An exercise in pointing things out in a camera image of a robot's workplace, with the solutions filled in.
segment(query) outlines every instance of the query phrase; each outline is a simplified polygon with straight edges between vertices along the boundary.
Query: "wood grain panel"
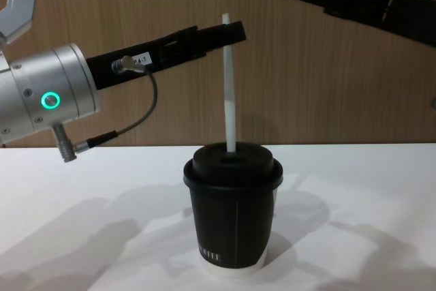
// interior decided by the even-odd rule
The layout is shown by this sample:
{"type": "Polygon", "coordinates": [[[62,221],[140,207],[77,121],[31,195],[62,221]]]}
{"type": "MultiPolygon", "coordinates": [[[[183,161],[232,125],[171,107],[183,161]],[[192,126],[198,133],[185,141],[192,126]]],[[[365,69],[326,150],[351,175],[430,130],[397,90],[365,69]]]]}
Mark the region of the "wood grain panel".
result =
{"type": "MultiPolygon", "coordinates": [[[[259,143],[436,141],[436,49],[327,16],[296,0],[37,0],[9,60],[74,42],[86,57],[192,25],[242,20],[235,45],[238,138],[259,143]]],[[[110,145],[204,144],[224,138],[222,52],[156,73],[159,102],[110,145]]],[[[100,93],[102,111],[67,125],[73,141],[137,119],[146,78],[100,93]]],[[[50,146],[50,132],[9,147],[50,146]]]]}

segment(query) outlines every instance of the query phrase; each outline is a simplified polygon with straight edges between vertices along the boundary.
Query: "white table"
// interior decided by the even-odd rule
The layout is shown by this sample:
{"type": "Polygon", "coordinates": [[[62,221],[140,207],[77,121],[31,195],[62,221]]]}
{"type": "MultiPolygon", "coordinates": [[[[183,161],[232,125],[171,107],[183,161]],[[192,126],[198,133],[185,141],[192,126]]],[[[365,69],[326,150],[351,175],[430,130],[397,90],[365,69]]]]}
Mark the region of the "white table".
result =
{"type": "Polygon", "coordinates": [[[436,290],[436,145],[272,146],[268,265],[203,271],[182,169],[197,147],[0,149],[0,290],[436,290]]]}

